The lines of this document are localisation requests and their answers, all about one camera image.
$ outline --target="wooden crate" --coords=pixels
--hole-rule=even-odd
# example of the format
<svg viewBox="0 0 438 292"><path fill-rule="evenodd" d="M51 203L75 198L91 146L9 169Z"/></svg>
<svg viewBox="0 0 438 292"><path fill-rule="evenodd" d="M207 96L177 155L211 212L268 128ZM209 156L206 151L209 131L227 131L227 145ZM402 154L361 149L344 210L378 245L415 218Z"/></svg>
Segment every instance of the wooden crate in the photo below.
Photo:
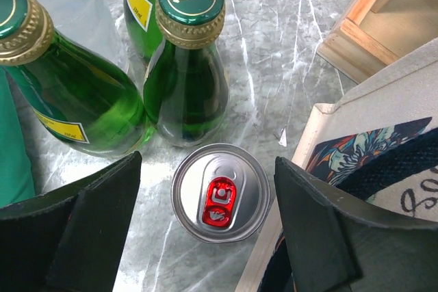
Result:
<svg viewBox="0 0 438 292"><path fill-rule="evenodd" d="M357 83L438 38L438 0L352 0L318 54Z"/></svg>

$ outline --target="transparent plastic container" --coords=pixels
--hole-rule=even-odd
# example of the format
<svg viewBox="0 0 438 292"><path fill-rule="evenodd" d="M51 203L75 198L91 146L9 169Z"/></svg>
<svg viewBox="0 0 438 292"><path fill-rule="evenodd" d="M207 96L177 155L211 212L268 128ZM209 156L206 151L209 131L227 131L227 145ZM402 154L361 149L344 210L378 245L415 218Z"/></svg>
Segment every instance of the transparent plastic container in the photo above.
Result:
<svg viewBox="0 0 438 292"><path fill-rule="evenodd" d="M38 0L55 27L71 40L128 71L126 47L104 0Z"/></svg>

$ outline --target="yellow label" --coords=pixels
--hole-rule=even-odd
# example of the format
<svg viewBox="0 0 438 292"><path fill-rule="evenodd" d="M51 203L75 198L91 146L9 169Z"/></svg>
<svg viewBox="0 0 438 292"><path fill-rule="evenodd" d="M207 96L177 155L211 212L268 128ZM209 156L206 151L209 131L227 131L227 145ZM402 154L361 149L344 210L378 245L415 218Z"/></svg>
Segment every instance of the yellow label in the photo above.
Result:
<svg viewBox="0 0 438 292"><path fill-rule="evenodd" d="M127 0L127 3L137 22L145 31L148 31L152 3L149 0Z"/></svg>
<svg viewBox="0 0 438 292"><path fill-rule="evenodd" d="M70 140L89 144L88 138L85 134L85 131L83 130L82 124L77 122L65 122L65 121L50 119L42 115L36 109L34 109L34 112L37 118L41 121L41 123L43 123L43 125L46 126L46 128L48 128L48 130L51 130L55 133L59 133L60 135Z"/></svg>

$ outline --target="marble countertop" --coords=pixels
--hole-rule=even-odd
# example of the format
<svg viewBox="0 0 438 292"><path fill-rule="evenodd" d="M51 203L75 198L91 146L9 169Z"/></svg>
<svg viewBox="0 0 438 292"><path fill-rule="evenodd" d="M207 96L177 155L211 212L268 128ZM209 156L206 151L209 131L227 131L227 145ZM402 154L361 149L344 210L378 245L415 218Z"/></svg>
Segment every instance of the marble countertop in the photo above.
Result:
<svg viewBox="0 0 438 292"><path fill-rule="evenodd" d="M143 70L129 44L122 0L106 1L132 68ZM226 1L218 48L230 73L231 102L223 129L210 142L245 148L272 183L275 157L292 157L312 105L334 103L355 85L315 54L350 0ZM54 140L16 90L14 97L38 192L110 163ZM234 291L257 234L238 243L209 245L179 224L170 203L170 182L191 151L172 148L158 136L142 150L142 182L115 292Z"/></svg>

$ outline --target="silver can top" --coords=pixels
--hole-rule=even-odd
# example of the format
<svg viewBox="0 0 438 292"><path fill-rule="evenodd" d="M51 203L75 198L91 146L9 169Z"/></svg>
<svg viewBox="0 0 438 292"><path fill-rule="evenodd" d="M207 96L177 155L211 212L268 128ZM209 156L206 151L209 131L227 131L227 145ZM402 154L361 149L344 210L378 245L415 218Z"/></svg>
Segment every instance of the silver can top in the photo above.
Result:
<svg viewBox="0 0 438 292"><path fill-rule="evenodd" d="M261 225L270 185L261 164L243 148L211 144L188 155L172 181L179 222L207 243L241 241Z"/></svg>

